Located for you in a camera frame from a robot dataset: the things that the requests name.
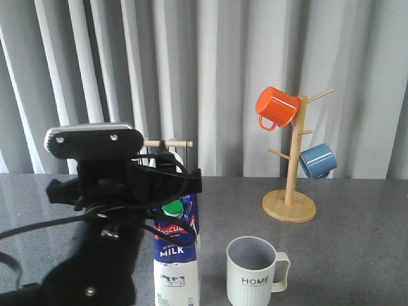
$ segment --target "screw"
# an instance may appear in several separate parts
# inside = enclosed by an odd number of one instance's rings
[[[95,293],[96,293],[96,289],[93,287],[88,287],[87,289],[85,289],[86,296],[94,296]]]

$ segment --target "gray table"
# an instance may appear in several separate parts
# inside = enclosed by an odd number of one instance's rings
[[[75,214],[69,206],[48,203],[45,187],[52,178],[0,175],[0,231]],[[270,241],[292,261],[289,287],[273,294],[270,305],[408,305],[408,181],[300,179],[296,190],[317,206],[315,218],[304,224],[286,224],[263,212],[263,195],[284,184],[278,178],[203,179],[201,305],[229,305],[225,249],[242,235]],[[64,259],[74,227],[24,233],[0,242],[0,248],[21,260],[24,284],[40,282]],[[135,272],[140,306],[154,304],[152,240],[147,233]],[[13,289],[4,265],[0,279],[0,292]]]

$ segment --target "white mug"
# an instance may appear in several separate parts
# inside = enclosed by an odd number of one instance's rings
[[[273,282],[276,262],[284,261],[284,275]],[[243,236],[227,246],[227,296],[233,306],[267,306],[271,293],[288,286],[291,262],[284,252],[258,237]]]

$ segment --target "cup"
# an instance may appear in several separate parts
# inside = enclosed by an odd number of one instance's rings
[[[337,167],[336,157],[325,143],[301,152],[299,162],[307,177],[312,180],[325,179],[330,170]]]
[[[256,112],[259,114],[259,125],[267,131],[273,131],[277,126],[283,128],[296,115],[300,104],[298,97],[290,96],[274,87],[267,87],[256,102]],[[263,118],[273,122],[272,127],[263,125]]]
[[[285,262],[280,282],[273,282],[278,261]],[[271,293],[284,291],[291,262],[269,242],[238,237],[227,246],[227,296],[233,306],[267,306]]]

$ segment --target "round wooden base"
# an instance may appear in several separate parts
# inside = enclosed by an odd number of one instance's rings
[[[303,223],[312,220],[316,206],[312,199],[295,191],[290,205],[285,204],[285,189],[273,190],[262,199],[263,210],[283,222]]]

